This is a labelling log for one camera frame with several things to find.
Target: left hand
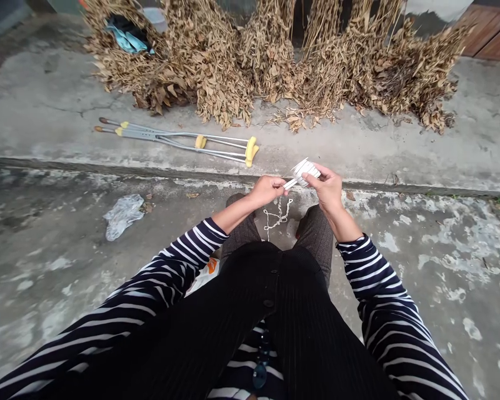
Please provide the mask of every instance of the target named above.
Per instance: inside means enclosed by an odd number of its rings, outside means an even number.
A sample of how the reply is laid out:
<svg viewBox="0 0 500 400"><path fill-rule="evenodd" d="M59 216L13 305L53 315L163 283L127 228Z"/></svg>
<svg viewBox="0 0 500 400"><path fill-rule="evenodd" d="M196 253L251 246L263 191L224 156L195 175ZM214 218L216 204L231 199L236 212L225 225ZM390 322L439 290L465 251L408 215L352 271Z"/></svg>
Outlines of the left hand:
<svg viewBox="0 0 500 400"><path fill-rule="evenodd" d="M286 181L279 177L271 177L263 175L254 185L254 188L247 196L251 200L256 209L273 201L276 197L287 196L289 192L283 189Z"/></svg>

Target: blue cloth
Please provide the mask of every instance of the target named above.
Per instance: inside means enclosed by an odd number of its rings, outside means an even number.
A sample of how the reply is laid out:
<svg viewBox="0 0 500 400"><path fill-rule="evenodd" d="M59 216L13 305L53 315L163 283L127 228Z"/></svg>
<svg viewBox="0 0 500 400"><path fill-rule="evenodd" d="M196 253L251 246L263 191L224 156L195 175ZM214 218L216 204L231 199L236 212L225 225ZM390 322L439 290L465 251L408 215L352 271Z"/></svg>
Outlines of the blue cloth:
<svg viewBox="0 0 500 400"><path fill-rule="evenodd" d="M122 30L118 29L115 25L111 23L108 23L106 29L110 32L113 32L118 45L125 52L136 54L141 51L148 51L148 46L143 41L137 39L131 33L123 32ZM154 49L151 48L149 53L154 54L155 53Z"/></svg>

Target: navy and white striped shirt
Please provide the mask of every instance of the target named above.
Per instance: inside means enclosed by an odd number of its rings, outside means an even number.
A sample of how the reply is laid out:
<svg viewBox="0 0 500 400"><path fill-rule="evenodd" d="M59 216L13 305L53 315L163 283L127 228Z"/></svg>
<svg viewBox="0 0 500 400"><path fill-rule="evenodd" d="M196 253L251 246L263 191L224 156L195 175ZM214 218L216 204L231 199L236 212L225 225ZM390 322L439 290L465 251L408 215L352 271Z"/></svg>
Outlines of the navy and white striped shirt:
<svg viewBox="0 0 500 400"><path fill-rule="evenodd" d="M180 301L226 234L207 218L161 250L137 275L90 314L45 344L0 379L0 399L36 392L65 374L82 373L98 354L111 350L138 326ZM467 399L458 378L435 347L418 308L368 236L339 243L352 290L359 300L363 340L403 398ZM242 387L252 374L263 320L241 344L209 398L285 398L274 351L267 383L255 393Z"/></svg>

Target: orange object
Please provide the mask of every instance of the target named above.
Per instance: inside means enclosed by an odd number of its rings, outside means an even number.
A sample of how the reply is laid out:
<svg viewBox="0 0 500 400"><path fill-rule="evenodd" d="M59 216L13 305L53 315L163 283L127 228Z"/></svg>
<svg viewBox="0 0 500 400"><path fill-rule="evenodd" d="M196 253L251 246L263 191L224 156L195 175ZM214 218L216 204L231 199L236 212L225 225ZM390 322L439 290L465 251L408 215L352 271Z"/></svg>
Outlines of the orange object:
<svg viewBox="0 0 500 400"><path fill-rule="evenodd" d="M216 258L210 258L209 259L209 262L207 263L207 268L208 268L208 272L210 274L212 274L213 272L215 272L215 269L217 268L217 259Z"/></svg>

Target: leg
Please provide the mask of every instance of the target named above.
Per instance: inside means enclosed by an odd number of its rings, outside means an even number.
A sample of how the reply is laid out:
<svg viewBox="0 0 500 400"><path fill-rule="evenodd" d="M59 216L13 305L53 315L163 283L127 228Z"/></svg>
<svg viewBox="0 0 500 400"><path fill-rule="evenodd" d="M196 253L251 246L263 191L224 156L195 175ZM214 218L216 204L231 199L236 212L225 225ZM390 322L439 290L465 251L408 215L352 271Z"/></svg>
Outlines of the leg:
<svg viewBox="0 0 500 400"><path fill-rule="evenodd" d="M333 232L319 205L309 207L296 232L295 246L307 249L317 260L329 287L332 271Z"/></svg>
<svg viewBox="0 0 500 400"><path fill-rule="evenodd" d="M242 193L234 194L230 196L226 201L226 207L230 204L235 203L237 200L242 199L244 195ZM246 217L243 222L241 222L229 235L229 238L224 242L221 249L221 270L222 264L235 250L244 244L250 242L260 242L261 237L257 231L256 224L254 224L254 213Z"/></svg>

